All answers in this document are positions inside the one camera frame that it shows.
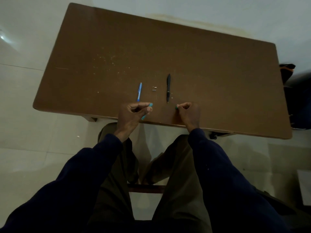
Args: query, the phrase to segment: black pen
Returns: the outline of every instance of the black pen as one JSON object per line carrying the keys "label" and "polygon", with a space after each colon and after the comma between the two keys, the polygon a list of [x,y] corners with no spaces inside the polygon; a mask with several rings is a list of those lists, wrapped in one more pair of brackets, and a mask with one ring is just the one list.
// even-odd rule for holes
{"label": "black pen", "polygon": [[171,84],[171,74],[167,76],[167,93],[166,93],[166,101],[169,102],[169,86]]}

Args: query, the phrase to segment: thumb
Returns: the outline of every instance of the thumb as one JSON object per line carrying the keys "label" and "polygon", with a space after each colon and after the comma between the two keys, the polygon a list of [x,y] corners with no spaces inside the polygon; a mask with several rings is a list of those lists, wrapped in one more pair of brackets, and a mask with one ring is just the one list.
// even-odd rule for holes
{"label": "thumb", "polygon": [[186,112],[186,110],[184,109],[184,107],[182,107],[181,105],[178,105],[178,110],[180,114],[184,114]]}
{"label": "thumb", "polygon": [[151,111],[152,111],[152,107],[148,106],[148,107],[143,108],[140,111],[138,111],[137,114],[139,115],[140,118],[142,118],[143,116],[145,116],[146,114],[148,114]]}

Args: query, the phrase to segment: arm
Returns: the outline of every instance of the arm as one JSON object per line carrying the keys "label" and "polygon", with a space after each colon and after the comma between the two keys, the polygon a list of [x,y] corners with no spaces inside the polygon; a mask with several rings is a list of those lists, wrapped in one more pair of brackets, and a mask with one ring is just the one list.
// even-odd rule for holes
{"label": "arm", "polygon": [[177,105],[190,135],[196,173],[213,232],[290,232],[275,209],[232,165],[223,149],[199,128],[197,104]]}
{"label": "arm", "polygon": [[122,105],[114,135],[107,134],[94,148],[83,148],[69,159],[55,181],[10,214],[0,232],[82,231],[92,214],[100,185],[123,149],[122,143],[140,119],[152,111],[149,104]]}

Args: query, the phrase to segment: person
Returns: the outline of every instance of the person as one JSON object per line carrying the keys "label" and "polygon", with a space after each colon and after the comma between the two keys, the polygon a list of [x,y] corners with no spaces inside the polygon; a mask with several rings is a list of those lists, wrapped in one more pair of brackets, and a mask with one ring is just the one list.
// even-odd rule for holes
{"label": "person", "polygon": [[144,183],[169,176],[151,221],[133,217],[127,182],[138,180],[130,134],[148,102],[122,105],[94,148],[83,148],[55,181],[15,209],[0,232],[289,232],[274,208],[200,129],[195,103],[178,105],[189,135],[179,136],[148,167]]}

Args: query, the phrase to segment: hand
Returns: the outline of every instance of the hand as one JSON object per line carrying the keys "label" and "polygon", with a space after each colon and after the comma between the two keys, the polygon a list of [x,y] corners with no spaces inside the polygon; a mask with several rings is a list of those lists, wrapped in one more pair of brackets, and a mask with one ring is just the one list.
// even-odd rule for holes
{"label": "hand", "polygon": [[200,107],[196,103],[185,102],[177,105],[177,108],[189,133],[200,127]]}
{"label": "hand", "polygon": [[121,142],[126,141],[137,127],[139,120],[152,111],[149,102],[136,102],[121,105],[118,116],[117,130],[114,135]]}

